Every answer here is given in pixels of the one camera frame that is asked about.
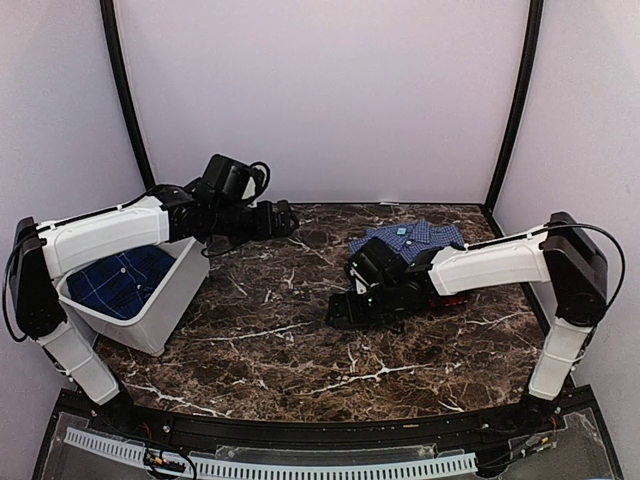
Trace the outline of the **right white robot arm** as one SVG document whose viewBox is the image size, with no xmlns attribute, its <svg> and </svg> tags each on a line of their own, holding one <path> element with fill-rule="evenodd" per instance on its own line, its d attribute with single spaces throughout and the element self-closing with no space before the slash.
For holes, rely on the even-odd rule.
<svg viewBox="0 0 640 480">
<path fill-rule="evenodd" d="M 379 237 L 348 259 L 353 288 L 329 299 L 326 322 L 337 329 L 390 324 L 399 314 L 452 304 L 467 292 L 521 283 L 552 286 L 556 312 L 531 374 L 528 396 L 510 413 L 521 434 L 549 416 L 587 341 L 609 308 L 608 264 L 587 226 L 566 212 L 528 231 L 476 244 L 451 243 L 412 258 Z"/>
</svg>

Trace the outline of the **red plaid shirt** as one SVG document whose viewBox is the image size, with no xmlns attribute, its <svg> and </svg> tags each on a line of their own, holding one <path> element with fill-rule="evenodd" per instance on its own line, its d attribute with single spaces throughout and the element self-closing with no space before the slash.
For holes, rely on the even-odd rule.
<svg viewBox="0 0 640 480">
<path fill-rule="evenodd" d="M 469 301 L 467 295 L 451 295 L 451 296 L 438 296 L 430 299 L 427 302 L 427 306 L 430 309 L 453 307 L 466 304 Z"/>
</svg>

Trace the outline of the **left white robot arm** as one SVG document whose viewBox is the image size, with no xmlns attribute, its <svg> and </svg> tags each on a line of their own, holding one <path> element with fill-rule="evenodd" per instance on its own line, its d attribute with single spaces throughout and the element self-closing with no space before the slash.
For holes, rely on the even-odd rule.
<svg viewBox="0 0 640 480">
<path fill-rule="evenodd" d="M 17 342 L 35 341 L 120 436 L 141 427 L 121 381 L 77 328 L 160 355 L 208 269 L 215 237 L 232 247 L 290 236 L 287 201 L 244 186 L 156 186 L 127 203 L 64 220 L 22 219 L 7 260 L 2 309 Z"/>
</svg>

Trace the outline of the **blue checked long sleeve shirt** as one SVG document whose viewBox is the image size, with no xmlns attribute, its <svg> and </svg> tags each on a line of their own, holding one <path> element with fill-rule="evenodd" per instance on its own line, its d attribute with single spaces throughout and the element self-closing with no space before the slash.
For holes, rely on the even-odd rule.
<svg viewBox="0 0 640 480">
<path fill-rule="evenodd" d="M 391 250 L 410 263 L 422 251 L 444 248 L 455 244 L 463 246 L 465 241 L 455 225 L 434 226 L 425 219 L 415 223 L 397 224 L 368 229 L 365 236 L 351 241 L 349 252 L 354 254 L 367 241 L 378 238 Z"/>
</svg>

